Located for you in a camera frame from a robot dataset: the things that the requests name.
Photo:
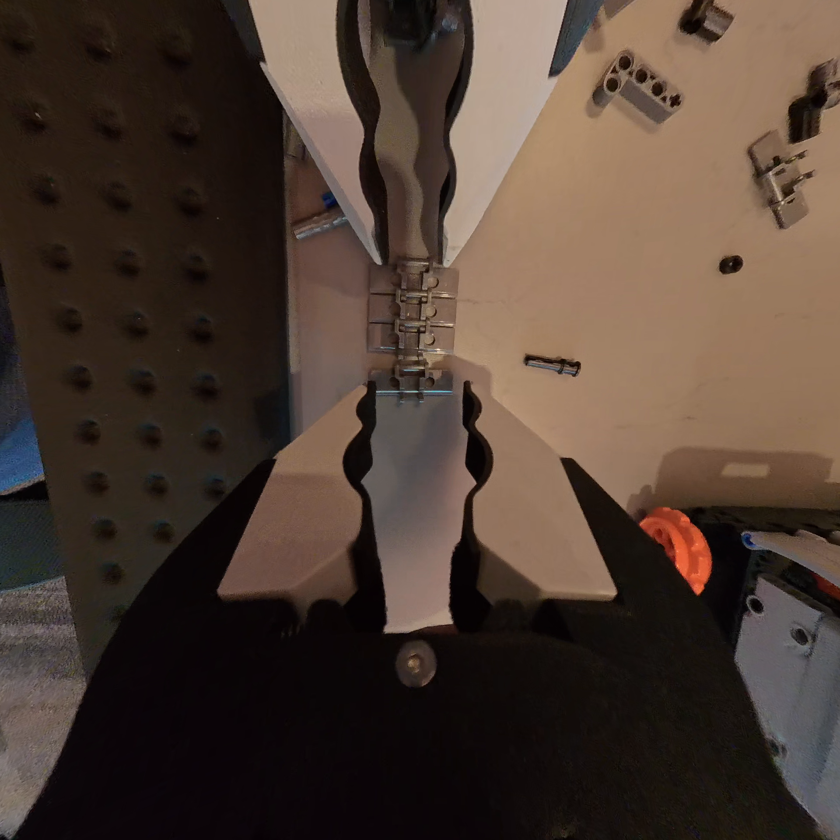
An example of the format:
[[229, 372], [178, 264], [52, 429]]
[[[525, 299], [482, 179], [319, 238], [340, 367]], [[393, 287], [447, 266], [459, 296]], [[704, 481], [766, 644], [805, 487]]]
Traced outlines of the person's leg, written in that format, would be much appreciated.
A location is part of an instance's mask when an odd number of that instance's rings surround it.
[[1, 494], [45, 477], [5, 280], [1, 279]]

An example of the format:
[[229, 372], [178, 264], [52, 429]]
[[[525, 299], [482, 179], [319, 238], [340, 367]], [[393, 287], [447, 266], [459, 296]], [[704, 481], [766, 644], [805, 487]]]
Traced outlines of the grey tube connector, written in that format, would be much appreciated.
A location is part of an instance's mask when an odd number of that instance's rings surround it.
[[338, 206], [333, 206], [321, 213], [297, 220], [291, 232], [297, 241], [331, 232], [349, 222], [346, 214]]

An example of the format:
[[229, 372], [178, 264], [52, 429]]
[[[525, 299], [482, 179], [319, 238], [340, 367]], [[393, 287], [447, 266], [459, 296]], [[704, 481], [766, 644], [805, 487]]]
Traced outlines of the black and grey connector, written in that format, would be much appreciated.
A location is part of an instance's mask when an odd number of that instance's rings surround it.
[[823, 112], [839, 103], [839, 58], [815, 66], [809, 73], [805, 94], [788, 108], [788, 140], [798, 144], [821, 132]]

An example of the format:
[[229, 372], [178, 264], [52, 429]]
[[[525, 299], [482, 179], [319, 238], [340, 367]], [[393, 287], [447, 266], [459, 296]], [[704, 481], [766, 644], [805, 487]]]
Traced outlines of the grey plate with clips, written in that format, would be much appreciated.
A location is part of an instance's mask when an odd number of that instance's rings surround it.
[[815, 172], [801, 168], [807, 155], [808, 150], [792, 151], [778, 130], [767, 132], [748, 149], [753, 180], [779, 229], [791, 228], [809, 213], [802, 185]]

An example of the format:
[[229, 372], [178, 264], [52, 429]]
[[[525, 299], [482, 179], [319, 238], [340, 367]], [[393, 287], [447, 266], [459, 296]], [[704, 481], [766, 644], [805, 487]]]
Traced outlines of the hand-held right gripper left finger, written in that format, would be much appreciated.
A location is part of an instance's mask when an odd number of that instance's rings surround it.
[[376, 390], [355, 388], [275, 458], [217, 594], [279, 599], [305, 619], [336, 602], [351, 626], [379, 634], [385, 587], [371, 497]]

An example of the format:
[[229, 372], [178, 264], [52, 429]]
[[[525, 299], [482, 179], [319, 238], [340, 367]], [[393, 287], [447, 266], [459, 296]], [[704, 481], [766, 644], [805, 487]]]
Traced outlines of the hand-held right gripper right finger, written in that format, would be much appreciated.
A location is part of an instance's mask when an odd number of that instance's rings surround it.
[[474, 484], [450, 564], [457, 629], [481, 631], [508, 603], [528, 621], [548, 602], [615, 599], [562, 458], [477, 383], [464, 382], [461, 419]]

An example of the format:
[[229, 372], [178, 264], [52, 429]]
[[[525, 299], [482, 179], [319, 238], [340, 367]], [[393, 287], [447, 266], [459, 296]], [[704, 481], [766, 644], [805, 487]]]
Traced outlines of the black round connector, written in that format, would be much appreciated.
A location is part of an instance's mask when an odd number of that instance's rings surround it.
[[711, 45], [728, 32], [734, 18], [715, 1], [692, 1], [679, 19], [679, 31]]

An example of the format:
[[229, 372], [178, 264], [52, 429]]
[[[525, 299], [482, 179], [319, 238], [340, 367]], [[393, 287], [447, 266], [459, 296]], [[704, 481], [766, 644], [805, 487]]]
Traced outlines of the grey clip plate assembly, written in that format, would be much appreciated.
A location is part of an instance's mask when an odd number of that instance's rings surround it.
[[369, 268], [366, 350], [378, 396], [422, 403], [454, 388], [459, 275], [431, 259]]

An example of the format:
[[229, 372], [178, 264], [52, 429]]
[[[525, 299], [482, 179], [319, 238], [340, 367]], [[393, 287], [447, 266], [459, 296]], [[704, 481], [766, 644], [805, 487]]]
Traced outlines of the black dimpled foam pad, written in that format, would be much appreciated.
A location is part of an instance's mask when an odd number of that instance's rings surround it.
[[222, 2], [2, 2], [2, 269], [87, 673], [290, 439], [283, 111]]

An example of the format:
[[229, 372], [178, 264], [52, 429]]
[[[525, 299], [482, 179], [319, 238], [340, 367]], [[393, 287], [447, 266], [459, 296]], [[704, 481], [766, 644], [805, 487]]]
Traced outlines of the grey perforated beam assembly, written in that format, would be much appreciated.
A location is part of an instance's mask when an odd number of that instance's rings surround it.
[[666, 122], [686, 102], [682, 90], [630, 49], [615, 56], [591, 95], [593, 104], [599, 109], [604, 109], [616, 98], [622, 98], [655, 124]]

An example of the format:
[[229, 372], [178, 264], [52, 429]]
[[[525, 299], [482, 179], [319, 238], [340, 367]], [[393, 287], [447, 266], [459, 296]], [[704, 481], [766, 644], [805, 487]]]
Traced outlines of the black toy car orange wheels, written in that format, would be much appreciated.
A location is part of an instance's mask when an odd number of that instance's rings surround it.
[[838, 838], [838, 510], [660, 507], [640, 526], [730, 643], [788, 788]]

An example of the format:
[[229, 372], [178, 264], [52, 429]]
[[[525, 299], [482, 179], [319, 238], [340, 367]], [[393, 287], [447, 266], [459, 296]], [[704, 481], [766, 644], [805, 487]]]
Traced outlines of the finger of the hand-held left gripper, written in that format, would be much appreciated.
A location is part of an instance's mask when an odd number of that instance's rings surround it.
[[362, 245], [387, 264], [387, 194], [375, 152], [382, 104], [370, 69], [375, 2], [249, 5], [271, 86]]
[[556, 83], [550, 69], [566, 1], [469, 2], [471, 63], [449, 133], [455, 193], [443, 262], [476, 231]]

